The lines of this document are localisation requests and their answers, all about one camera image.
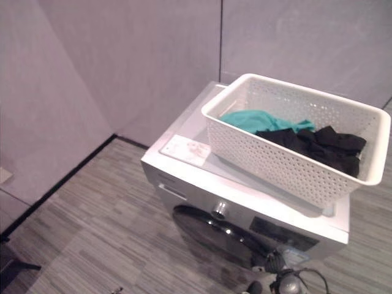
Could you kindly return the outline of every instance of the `black garment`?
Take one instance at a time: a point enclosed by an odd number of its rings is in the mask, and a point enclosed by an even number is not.
[[[313,133],[292,129],[272,132],[256,132],[256,135],[317,160],[350,176],[357,177],[360,171],[361,152],[366,140],[351,134],[338,134],[330,126]]]

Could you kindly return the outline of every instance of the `white washing machine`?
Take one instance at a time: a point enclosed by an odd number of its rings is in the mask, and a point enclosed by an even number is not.
[[[225,88],[210,83],[141,159],[182,233],[244,268],[280,252],[289,266],[323,259],[349,240],[349,196],[323,211],[209,151],[201,107]]]

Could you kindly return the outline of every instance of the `floor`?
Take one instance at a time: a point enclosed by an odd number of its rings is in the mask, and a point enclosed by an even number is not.
[[[387,106],[392,113],[392,104]],[[109,294],[238,293],[253,279],[178,233],[140,165],[144,150],[115,140],[44,203],[12,235],[9,247],[26,262],[4,291]],[[392,293],[392,147],[381,185],[351,197],[349,245],[320,270],[332,294]],[[313,294],[322,282],[305,275]]]

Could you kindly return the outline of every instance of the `perforated basket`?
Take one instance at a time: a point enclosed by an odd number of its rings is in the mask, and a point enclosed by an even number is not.
[[[363,137],[358,178],[219,120],[233,111],[258,109],[316,129]],[[202,108],[211,150],[218,156],[287,192],[325,208],[361,185],[381,182],[391,118],[385,111],[314,89],[245,74]]]

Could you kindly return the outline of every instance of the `laundry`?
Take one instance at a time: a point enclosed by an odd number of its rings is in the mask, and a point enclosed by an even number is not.
[[[357,155],[366,144],[365,139],[338,134],[331,126],[317,132],[303,129],[296,134],[292,129],[285,129],[255,134],[354,177],[360,171]]]
[[[221,121],[238,127],[252,134],[257,131],[275,131],[293,129],[295,133],[300,130],[314,130],[315,126],[307,119],[294,124],[284,119],[275,118],[263,110],[240,110],[227,113],[220,118]]]

